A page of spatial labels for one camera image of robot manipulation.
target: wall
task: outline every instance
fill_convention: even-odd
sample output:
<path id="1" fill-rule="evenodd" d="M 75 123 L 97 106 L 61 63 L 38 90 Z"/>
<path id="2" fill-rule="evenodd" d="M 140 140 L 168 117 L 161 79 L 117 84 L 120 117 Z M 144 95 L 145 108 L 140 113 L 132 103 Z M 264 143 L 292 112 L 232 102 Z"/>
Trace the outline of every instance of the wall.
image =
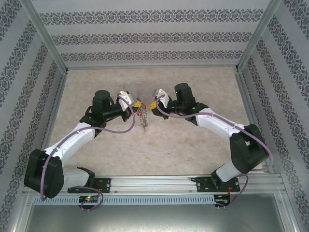
<path id="1" fill-rule="evenodd" d="M 41 148 L 62 73 L 17 0 L 0 0 L 0 231 L 14 214 L 30 152 Z"/>
<path id="2" fill-rule="evenodd" d="M 242 72 L 301 231 L 309 230 L 308 3 L 280 3 Z"/>
<path id="3" fill-rule="evenodd" d="M 269 0 L 34 0 L 69 68 L 236 65 Z"/>

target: black mount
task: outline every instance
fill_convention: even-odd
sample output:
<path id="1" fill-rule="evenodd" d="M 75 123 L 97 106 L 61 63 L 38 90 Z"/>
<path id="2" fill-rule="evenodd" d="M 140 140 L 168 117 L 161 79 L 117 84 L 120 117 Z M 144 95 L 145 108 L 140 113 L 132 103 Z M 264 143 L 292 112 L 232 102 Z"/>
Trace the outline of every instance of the black mount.
<path id="1" fill-rule="evenodd" d="M 210 176 L 199 176 L 191 178 L 191 181 L 196 182 L 197 192 L 228 192 L 228 188 L 230 188 L 231 192 L 240 191 L 239 182 L 236 177 L 225 182 L 225 184 L 219 186 L 219 188 L 213 185 Z"/>
<path id="2" fill-rule="evenodd" d="M 111 179 L 110 178 L 96 178 L 96 174 L 83 167 L 77 167 L 89 174 L 88 181 L 86 183 L 86 187 L 91 187 L 94 189 L 100 190 L 102 193 L 110 193 L 111 189 Z M 96 191 L 83 189 L 83 188 L 68 188 L 68 193 L 97 193 Z"/>
<path id="3" fill-rule="evenodd" d="M 133 107 L 134 112 L 138 110 L 138 107 Z M 87 123 L 93 127 L 106 127 L 106 123 L 111 121 L 118 116 L 121 116 L 125 122 L 131 116 L 130 109 L 122 111 L 121 105 L 119 104 L 119 98 L 117 98 L 116 103 L 113 102 L 111 95 L 106 90 L 99 90 L 95 93 L 92 99 L 92 106 L 89 106 L 85 115 L 81 118 L 80 122 Z M 101 130 L 95 130 L 95 137 L 101 132 Z M 45 151 L 40 151 L 35 149 L 31 152 L 28 160 L 28 165 L 26 169 L 24 184 L 25 186 L 40 192 L 41 186 L 41 176 L 43 171 L 43 166 L 48 155 Z M 100 185 L 100 180 L 95 178 L 95 173 L 78 167 L 89 173 L 89 179 L 86 184 L 87 187 L 97 188 L 96 184 Z M 64 175 L 62 169 L 62 162 L 59 157 L 52 157 L 47 165 L 46 174 L 44 179 L 44 196 L 48 198 L 53 198 L 58 195 L 64 184 Z M 108 183 L 101 185 L 103 193 L 109 192 L 109 188 L 106 187 Z"/>

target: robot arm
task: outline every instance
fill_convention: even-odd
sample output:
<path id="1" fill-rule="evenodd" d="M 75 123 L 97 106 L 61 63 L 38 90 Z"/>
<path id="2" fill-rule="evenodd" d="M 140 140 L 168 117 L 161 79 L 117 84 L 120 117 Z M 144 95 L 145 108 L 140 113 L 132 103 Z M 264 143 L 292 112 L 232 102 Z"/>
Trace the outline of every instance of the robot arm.
<path id="1" fill-rule="evenodd" d="M 248 173 L 267 159 L 267 152 L 259 143 L 235 128 L 235 126 L 237 126 L 263 141 L 262 135 L 256 125 L 250 124 L 244 126 L 232 122 L 216 114 L 208 106 L 196 102 L 192 95 L 191 88 L 187 83 L 176 85 L 175 93 L 177 100 L 172 101 L 168 94 L 162 89 L 157 89 L 154 92 L 155 100 L 160 98 L 158 104 L 160 109 L 165 113 L 177 113 L 182 116 L 206 113 L 208 115 L 196 115 L 188 117 L 186 120 L 197 126 L 205 127 L 213 131 L 230 143 L 232 161 L 219 167 L 211 174 L 212 183 L 217 188 L 241 173 Z M 150 109 L 156 116 L 162 116 L 164 119 L 168 119 L 168 116 L 162 114 L 156 108 L 156 101 L 151 104 Z"/>
<path id="2" fill-rule="evenodd" d="M 119 96 L 125 99 L 130 105 L 134 104 L 134 99 L 129 92 L 121 91 Z M 133 106 L 133 110 L 136 112 L 137 107 Z M 68 135 L 75 131 L 78 132 L 67 138 L 48 162 L 44 180 L 44 195 L 46 197 L 53 198 L 62 189 L 75 186 L 93 187 L 95 174 L 92 171 L 83 167 L 67 169 L 64 166 L 78 149 L 94 139 L 101 132 L 101 130 L 85 128 L 104 128 L 108 121 L 118 116 L 121 116 L 123 121 L 130 118 L 131 112 L 128 105 L 119 98 L 114 103 L 108 91 L 97 91 L 93 98 L 92 106 L 87 109 L 80 123 Z M 35 149 L 30 154 L 24 180 L 25 186 L 40 192 L 42 167 L 47 157 L 66 137 L 43 151 Z"/>

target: beige floor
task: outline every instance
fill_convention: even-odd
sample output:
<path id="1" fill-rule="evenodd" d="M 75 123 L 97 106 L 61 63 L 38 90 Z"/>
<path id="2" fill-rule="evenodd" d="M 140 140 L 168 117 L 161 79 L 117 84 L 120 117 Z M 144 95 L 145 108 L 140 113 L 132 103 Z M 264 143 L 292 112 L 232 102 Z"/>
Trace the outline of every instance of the beige floor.
<path id="1" fill-rule="evenodd" d="M 174 86 L 187 82 L 196 101 L 233 121 L 247 125 L 236 79 L 231 68 L 127 69 L 69 71 L 52 134 L 53 144 L 68 134 L 92 104 L 97 90 L 113 99 L 120 90 L 134 93 L 147 106 L 156 88 L 175 99 Z M 117 118 L 107 128 L 125 130 Z M 67 166 L 84 166 L 97 175 L 210 174 L 230 160 L 229 144 L 211 131 L 184 119 L 164 120 L 148 111 L 146 133 L 139 119 L 127 134 L 102 132 L 82 147 Z"/>

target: purple cable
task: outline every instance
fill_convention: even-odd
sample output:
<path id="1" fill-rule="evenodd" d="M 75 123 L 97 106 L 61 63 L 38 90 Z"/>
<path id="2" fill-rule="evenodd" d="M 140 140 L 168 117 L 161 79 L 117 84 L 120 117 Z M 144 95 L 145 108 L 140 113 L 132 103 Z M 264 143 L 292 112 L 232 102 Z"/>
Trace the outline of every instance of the purple cable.
<path id="1" fill-rule="evenodd" d="M 241 131 L 242 133 L 246 134 L 247 136 L 251 137 L 252 139 L 256 140 L 268 153 L 269 155 L 269 159 L 270 159 L 270 163 L 267 167 L 261 168 L 261 169 L 252 169 L 252 171 L 265 171 L 265 170 L 269 170 L 272 165 L 274 164 L 274 157 L 270 151 L 270 149 L 258 138 L 256 138 L 254 135 L 250 134 L 249 132 L 245 131 L 244 129 L 236 126 L 235 124 L 227 121 L 225 118 L 220 117 L 219 115 L 216 115 L 215 113 L 196 113 L 196 114 L 191 114 L 191 115 L 186 115 L 186 116 L 178 116 L 178 115 L 171 115 L 168 113 L 165 113 L 162 109 L 160 109 L 159 107 L 159 100 L 160 98 L 164 97 L 165 95 L 161 95 L 160 97 L 158 97 L 156 99 L 156 107 L 158 109 L 158 111 L 160 111 L 162 114 L 169 116 L 169 117 L 174 117 L 174 118 L 189 118 L 189 117 L 194 117 L 194 116 L 199 116 L 199 115 L 205 115 L 205 116 L 213 116 L 216 117 L 218 119 L 220 119 L 221 121 L 225 122 L 226 124 L 236 128 L 237 130 Z"/>
<path id="2" fill-rule="evenodd" d="M 100 190 L 98 190 L 98 189 L 96 189 L 96 188 L 85 187 L 85 186 L 76 186 L 75 188 L 77 188 L 77 189 L 88 189 L 88 190 L 93 190 L 93 191 L 96 191 L 97 193 L 101 194 L 101 196 L 102 196 L 101 201 L 99 202 L 99 204 L 93 206 L 91 209 L 84 209 L 84 208 L 83 208 L 83 204 L 84 204 L 85 202 L 82 202 L 82 204 L 81 204 L 81 209 L 82 209 L 82 211 L 86 210 L 87 212 L 89 212 L 89 211 L 91 211 L 91 210 L 94 210 L 94 209 L 98 208 L 98 207 L 103 203 L 103 193 L 102 193 Z"/>
<path id="3" fill-rule="evenodd" d="M 81 128 L 79 130 L 76 130 L 74 132 L 72 132 L 71 134 L 69 134 L 67 137 L 65 137 L 53 150 L 52 152 L 50 153 L 50 155 L 47 157 L 46 161 L 45 161 L 45 164 L 44 164 L 44 167 L 43 167 L 43 171 L 42 171 L 42 176 L 41 176 L 41 186 L 40 186 L 40 194 L 41 194 L 41 200 L 44 202 L 46 200 L 46 197 L 44 197 L 44 179 L 45 179 L 45 174 L 46 174 L 46 169 L 47 169 L 47 165 L 48 165 L 48 162 L 49 160 L 52 158 L 53 154 L 61 147 L 61 145 L 63 145 L 70 137 L 72 137 L 73 135 L 81 132 L 81 131 L 84 131 L 84 130 L 88 130 L 88 129 L 97 129 L 97 130 L 103 130 L 103 131 L 107 131 L 107 132 L 110 132 L 110 133 L 116 133 L 116 134 L 124 134 L 124 133 L 127 133 L 129 132 L 130 130 L 132 130 L 132 128 L 134 127 L 134 124 L 135 124 L 135 115 L 134 115 L 134 111 L 133 111 L 133 108 L 130 106 L 130 104 L 125 100 L 123 99 L 122 97 L 120 97 L 118 95 L 119 99 L 123 100 L 125 104 L 127 104 L 127 106 L 129 107 L 131 113 L 132 113 L 132 116 L 133 116 L 133 121 L 132 121 L 132 125 L 130 126 L 129 129 L 127 130 L 124 130 L 124 131 L 114 131 L 114 130 L 109 130 L 109 129 L 105 129 L 105 128 L 101 128 L 101 127 L 84 127 L 84 128 Z"/>
<path id="4" fill-rule="evenodd" d="M 242 176 L 245 176 L 245 177 L 246 177 L 246 182 L 245 182 L 244 186 L 242 187 L 241 191 L 239 192 L 239 194 L 237 194 L 236 198 L 235 198 L 229 205 L 227 205 L 227 206 L 225 206 L 225 205 L 223 205 L 223 204 L 221 204 L 221 203 L 215 203 L 215 204 L 217 204 L 217 205 L 219 205 L 219 206 L 221 206 L 221 207 L 224 207 L 224 209 L 225 209 L 225 208 L 230 207 L 232 204 L 234 204 L 234 203 L 238 200 L 238 198 L 241 196 L 241 194 L 242 194 L 242 193 L 244 192 L 244 190 L 246 189 L 247 184 L 248 184 L 248 181 L 249 181 L 249 177 L 248 177 L 247 174 L 239 174 L 237 177 L 242 177 Z"/>

